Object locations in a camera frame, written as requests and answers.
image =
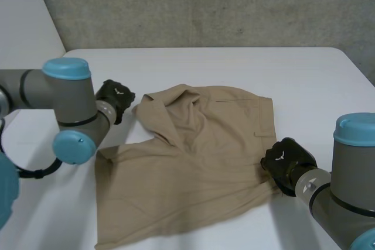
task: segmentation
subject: beige jacket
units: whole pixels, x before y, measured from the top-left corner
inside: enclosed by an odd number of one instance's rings
[[[276,142],[271,99],[181,84],[145,95],[134,112],[155,137],[99,152],[97,250],[195,230],[270,199],[260,159]]]

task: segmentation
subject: black cable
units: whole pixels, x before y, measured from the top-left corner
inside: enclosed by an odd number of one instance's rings
[[[2,152],[5,155],[4,148],[2,146],[2,134],[5,129],[5,119],[1,119],[1,126],[0,126],[0,152]],[[16,168],[18,170],[18,176],[20,178],[24,179],[41,179],[45,176],[48,176],[52,173],[54,173],[58,168],[60,168],[62,162],[59,159],[55,159],[54,162],[47,168],[47,169],[40,169],[35,171],[26,170],[24,168],[21,168],[17,165]]]

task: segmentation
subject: garment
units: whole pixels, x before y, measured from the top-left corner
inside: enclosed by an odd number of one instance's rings
[[[260,166],[276,142],[270,98],[181,84],[134,113],[155,137],[98,153],[97,250],[228,220],[275,191]]]

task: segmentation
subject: gray robot arm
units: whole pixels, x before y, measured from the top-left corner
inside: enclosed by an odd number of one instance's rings
[[[53,59],[41,70],[0,70],[0,117],[16,109],[53,109],[60,128],[53,151],[69,164],[95,154],[134,98],[111,80],[95,95],[88,64],[78,58]]]
[[[261,161],[281,191],[301,199],[343,250],[375,249],[375,138],[367,133],[369,141],[361,139],[358,130],[366,127],[364,119],[375,130],[375,114],[337,120],[331,173],[319,169],[313,156],[291,138],[277,142]],[[354,129],[345,128],[343,121]]]

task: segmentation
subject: white wall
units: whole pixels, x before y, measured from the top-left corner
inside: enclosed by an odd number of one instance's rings
[[[0,69],[38,69],[64,54],[43,0],[0,0]]]

